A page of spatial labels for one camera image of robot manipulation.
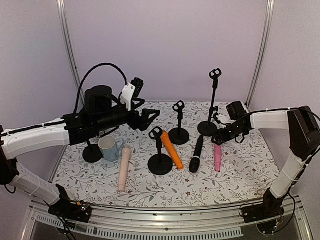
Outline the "pink microphone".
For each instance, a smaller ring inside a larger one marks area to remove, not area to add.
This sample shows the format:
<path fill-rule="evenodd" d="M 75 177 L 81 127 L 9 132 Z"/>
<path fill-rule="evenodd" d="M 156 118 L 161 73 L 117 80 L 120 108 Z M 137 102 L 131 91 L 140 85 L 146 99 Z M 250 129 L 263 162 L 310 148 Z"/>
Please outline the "pink microphone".
<path fill-rule="evenodd" d="M 217 144 L 214 145 L 214 165 L 215 171 L 220 172 L 222 165 L 222 147 Z"/>

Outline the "short black mic stand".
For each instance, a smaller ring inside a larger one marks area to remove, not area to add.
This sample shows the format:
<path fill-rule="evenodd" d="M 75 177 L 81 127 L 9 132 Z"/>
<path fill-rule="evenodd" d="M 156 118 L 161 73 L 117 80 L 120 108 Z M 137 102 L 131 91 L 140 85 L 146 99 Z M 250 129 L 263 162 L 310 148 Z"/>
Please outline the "short black mic stand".
<path fill-rule="evenodd" d="M 157 154 L 153 155 L 148 160 L 149 171 L 157 176 L 164 176 L 168 174 L 173 168 L 173 160 L 166 154 L 162 153 L 162 140 L 161 136 L 163 130 L 156 126 L 149 132 L 149 137 L 156 141 Z"/>

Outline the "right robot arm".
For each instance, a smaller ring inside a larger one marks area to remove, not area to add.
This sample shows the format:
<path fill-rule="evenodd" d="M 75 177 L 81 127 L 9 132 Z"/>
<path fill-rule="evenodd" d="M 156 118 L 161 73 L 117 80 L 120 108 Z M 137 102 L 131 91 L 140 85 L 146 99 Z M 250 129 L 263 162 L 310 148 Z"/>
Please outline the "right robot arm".
<path fill-rule="evenodd" d="M 280 207 L 291 188 L 300 180 L 312 158 L 320 150 L 319 117 L 309 106 L 247 112 L 239 101 L 230 103 L 227 112 L 232 123 L 213 132 L 212 142 L 218 146 L 251 130 L 285 130 L 289 134 L 289 153 L 278 178 L 263 195 L 267 210 Z"/>

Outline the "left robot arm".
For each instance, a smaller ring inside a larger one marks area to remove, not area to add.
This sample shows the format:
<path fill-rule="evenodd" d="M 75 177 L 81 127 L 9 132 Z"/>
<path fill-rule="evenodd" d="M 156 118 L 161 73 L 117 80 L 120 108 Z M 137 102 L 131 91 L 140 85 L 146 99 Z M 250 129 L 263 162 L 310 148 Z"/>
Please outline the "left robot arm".
<path fill-rule="evenodd" d="M 140 87 L 128 83 L 117 98 L 109 86 L 98 85 L 85 91 L 85 104 L 79 112 L 25 128 L 1 129 L 1 185 L 20 188 L 50 206 L 59 202 L 69 203 L 69 196 L 63 187 L 53 185 L 30 172 L 18 162 L 17 157 L 50 147 L 82 144 L 103 131 L 111 133 L 113 129 L 125 124 L 132 130 L 147 130 L 160 111 L 137 111 L 145 103 L 136 97 L 140 90 Z"/>

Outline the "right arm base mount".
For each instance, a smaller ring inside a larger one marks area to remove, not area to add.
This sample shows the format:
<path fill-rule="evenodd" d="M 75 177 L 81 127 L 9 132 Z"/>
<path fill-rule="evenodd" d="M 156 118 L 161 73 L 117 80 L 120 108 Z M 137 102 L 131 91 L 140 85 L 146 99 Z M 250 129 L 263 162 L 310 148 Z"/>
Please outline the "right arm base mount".
<path fill-rule="evenodd" d="M 291 197 L 291 193 L 289 191 L 283 197 L 276 198 L 271 193 L 271 189 L 268 188 L 263 195 L 263 201 L 261 204 L 254 205 L 251 203 L 245 203 L 239 208 L 239 215 L 244 219 L 245 223 L 281 216 L 285 213 L 283 201 L 287 196 Z"/>

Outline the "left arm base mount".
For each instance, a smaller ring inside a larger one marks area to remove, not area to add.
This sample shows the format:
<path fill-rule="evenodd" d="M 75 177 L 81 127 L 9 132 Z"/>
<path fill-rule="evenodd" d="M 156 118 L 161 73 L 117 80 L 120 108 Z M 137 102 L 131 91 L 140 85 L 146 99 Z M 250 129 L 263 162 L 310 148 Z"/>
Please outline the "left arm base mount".
<path fill-rule="evenodd" d="M 55 204 L 49 204 L 48 213 L 62 219 L 88 223 L 92 215 L 91 204 L 83 200 L 70 200 L 64 187 L 59 184 L 55 186 L 59 191 L 59 200 Z"/>

